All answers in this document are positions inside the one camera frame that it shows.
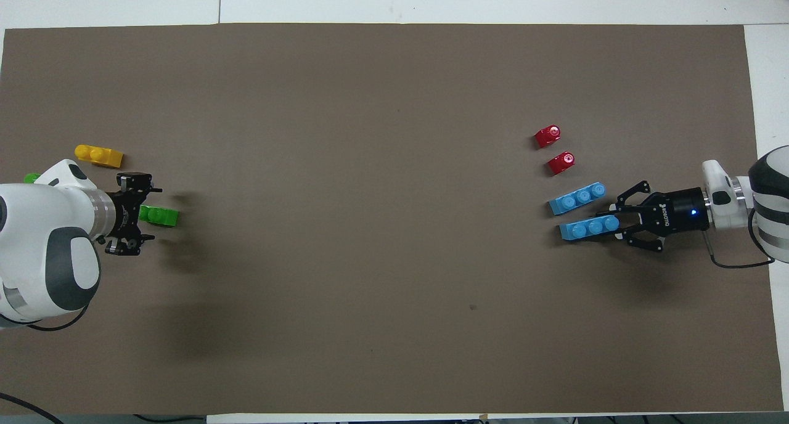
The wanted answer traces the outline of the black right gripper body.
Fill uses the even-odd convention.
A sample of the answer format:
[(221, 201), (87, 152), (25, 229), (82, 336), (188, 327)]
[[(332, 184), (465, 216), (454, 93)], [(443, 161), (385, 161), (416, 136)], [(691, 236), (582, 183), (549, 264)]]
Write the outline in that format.
[(669, 193), (652, 193), (640, 203), (640, 215), (640, 224), (653, 234), (709, 229), (705, 193), (699, 186)]

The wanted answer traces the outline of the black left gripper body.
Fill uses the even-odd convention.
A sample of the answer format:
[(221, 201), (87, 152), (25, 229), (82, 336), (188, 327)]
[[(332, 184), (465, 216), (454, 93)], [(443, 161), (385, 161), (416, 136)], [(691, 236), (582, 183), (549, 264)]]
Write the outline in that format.
[(137, 223), (140, 216), (141, 191), (119, 190), (108, 196), (115, 207), (115, 222), (109, 237), (123, 240), (139, 239), (140, 227)]

